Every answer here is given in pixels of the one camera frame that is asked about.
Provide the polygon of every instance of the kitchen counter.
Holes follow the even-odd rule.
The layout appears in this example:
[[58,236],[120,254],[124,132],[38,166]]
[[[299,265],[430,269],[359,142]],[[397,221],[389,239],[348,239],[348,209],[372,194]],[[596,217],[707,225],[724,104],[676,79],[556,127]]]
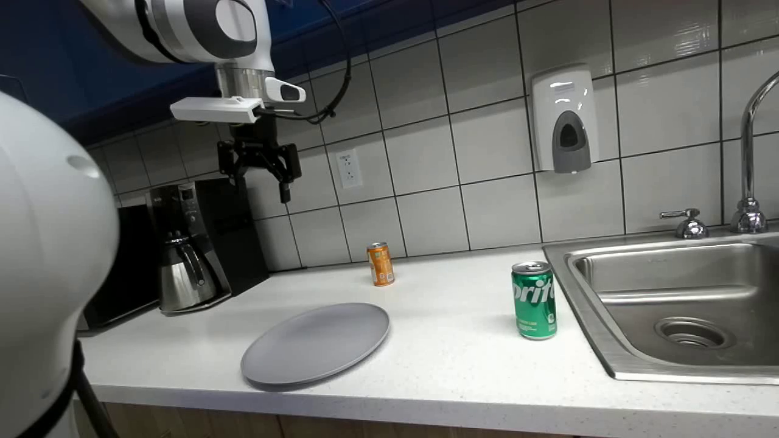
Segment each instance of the kitchen counter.
[[[85,338],[87,378],[114,404],[362,419],[578,436],[777,436],[779,388],[617,383],[557,288],[559,332],[523,340],[508,269],[540,252],[400,261],[393,288],[367,265],[272,275],[217,310],[149,312]],[[388,310],[388,343],[350,373],[295,393],[242,379],[243,351],[321,305]]]

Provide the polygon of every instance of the round plate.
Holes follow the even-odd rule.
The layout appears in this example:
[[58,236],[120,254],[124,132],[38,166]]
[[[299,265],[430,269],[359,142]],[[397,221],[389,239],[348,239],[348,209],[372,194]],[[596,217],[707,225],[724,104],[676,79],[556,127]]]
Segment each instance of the round plate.
[[376,354],[389,314],[372,305],[334,305],[295,314],[251,343],[243,378],[259,388],[303,388],[337,378]]

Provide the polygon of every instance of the cable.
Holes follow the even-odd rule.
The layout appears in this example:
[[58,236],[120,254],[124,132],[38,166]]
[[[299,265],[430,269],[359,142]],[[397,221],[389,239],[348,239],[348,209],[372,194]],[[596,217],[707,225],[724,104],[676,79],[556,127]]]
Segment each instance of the cable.
[[342,80],[342,88],[339,88],[339,92],[334,96],[334,101],[331,101],[329,104],[323,104],[320,113],[315,113],[315,115],[299,115],[299,113],[295,113],[295,118],[278,115],[278,119],[321,125],[327,118],[337,118],[337,108],[342,104],[342,101],[343,101],[343,96],[346,96],[346,91],[348,91],[348,84],[350,84],[350,47],[348,47],[346,30],[343,30],[339,15],[337,15],[323,0],[316,0],[316,2],[321,5],[321,11],[331,18],[331,23],[334,23],[337,30],[339,30],[339,36],[342,36],[342,43],[343,43],[343,54],[346,54],[343,80]]

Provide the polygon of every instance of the stainless steel sink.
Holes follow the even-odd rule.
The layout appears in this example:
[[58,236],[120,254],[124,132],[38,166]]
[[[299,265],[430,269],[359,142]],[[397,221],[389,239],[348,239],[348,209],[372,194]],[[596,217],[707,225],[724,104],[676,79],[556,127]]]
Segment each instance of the stainless steel sink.
[[779,234],[546,254],[617,379],[779,385]]

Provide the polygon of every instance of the green soda can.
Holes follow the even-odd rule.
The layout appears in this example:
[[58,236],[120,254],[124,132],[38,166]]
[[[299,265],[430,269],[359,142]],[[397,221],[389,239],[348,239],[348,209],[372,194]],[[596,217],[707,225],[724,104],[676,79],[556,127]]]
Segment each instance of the green soda can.
[[552,270],[542,261],[512,265],[517,328],[523,338],[542,340],[557,333]]

